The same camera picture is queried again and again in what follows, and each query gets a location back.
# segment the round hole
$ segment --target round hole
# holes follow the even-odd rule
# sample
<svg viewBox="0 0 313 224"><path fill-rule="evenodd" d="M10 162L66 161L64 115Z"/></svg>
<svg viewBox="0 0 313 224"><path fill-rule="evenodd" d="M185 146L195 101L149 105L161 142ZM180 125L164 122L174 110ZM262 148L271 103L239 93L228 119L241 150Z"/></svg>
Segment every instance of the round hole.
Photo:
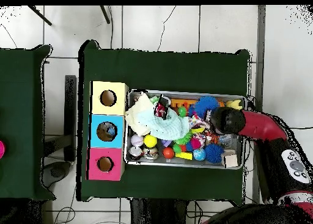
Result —
<svg viewBox="0 0 313 224"><path fill-rule="evenodd" d="M103 172L109 172L113 168L113 161L109 157L101 157L97 162L98 168Z"/></svg>
<svg viewBox="0 0 313 224"><path fill-rule="evenodd" d="M117 135L117 127L108 121L100 123L97 128L97 136L104 142L112 142Z"/></svg>
<svg viewBox="0 0 313 224"><path fill-rule="evenodd" d="M116 103L116 95L112 90L105 90L100 95L100 102L104 106L113 106Z"/></svg>

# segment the white ball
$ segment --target white ball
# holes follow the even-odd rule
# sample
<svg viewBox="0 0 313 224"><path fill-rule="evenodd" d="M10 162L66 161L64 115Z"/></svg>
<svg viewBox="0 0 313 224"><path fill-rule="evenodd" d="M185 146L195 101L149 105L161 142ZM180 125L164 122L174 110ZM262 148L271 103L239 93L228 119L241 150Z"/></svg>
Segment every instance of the white ball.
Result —
<svg viewBox="0 0 313 224"><path fill-rule="evenodd" d="M144 144L144 138L143 136L138 136L137 134L134 134L131 136L130 142L133 146L140 147Z"/></svg>

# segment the light blue cloth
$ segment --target light blue cloth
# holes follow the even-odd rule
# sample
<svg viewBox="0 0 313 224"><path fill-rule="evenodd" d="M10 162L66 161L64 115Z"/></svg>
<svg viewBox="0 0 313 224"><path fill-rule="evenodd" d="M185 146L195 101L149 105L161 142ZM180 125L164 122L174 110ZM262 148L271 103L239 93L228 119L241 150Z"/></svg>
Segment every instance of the light blue cloth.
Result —
<svg viewBox="0 0 313 224"><path fill-rule="evenodd" d="M179 117L174 110L168 109L167 119L154 115L154 108L137 114L140 125L151 129L151 135L162 140L177 140L189 132L188 117Z"/></svg>

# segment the green ball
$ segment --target green ball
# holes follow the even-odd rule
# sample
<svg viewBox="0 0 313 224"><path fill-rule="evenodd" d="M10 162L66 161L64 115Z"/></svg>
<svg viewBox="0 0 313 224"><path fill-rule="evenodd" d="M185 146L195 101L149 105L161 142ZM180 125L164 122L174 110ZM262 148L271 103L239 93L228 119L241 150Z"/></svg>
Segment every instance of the green ball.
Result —
<svg viewBox="0 0 313 224"><path fill-rule="evenodd" d="M181 153L182 152L182 149L180 148L180 146L177 143L175 143L173 145L173 150L175 151L175 153Z"/></svg>
<svg viewBox="0 0 313 224"><path fill-rule="evenodd" d="M179 113L180 117L185 117L187 114L187 110L185 106L181 106L178 108L177 112Z"/></svg>

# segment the blue box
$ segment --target blue box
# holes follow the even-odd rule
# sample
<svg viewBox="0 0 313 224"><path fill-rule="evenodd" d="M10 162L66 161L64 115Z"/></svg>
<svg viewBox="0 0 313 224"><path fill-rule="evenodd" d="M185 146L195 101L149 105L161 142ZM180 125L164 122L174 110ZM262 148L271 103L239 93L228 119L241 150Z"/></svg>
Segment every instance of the blue box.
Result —
<svg viewBox="0 0 313 224"><path fill-rule="evenodd" d="M102 141L97 135L97 128L100 123L109 122L116 126L117 134L111 141ZM122 148L124 133L124 117L120 115L91 115L91 148Z"/></svg>

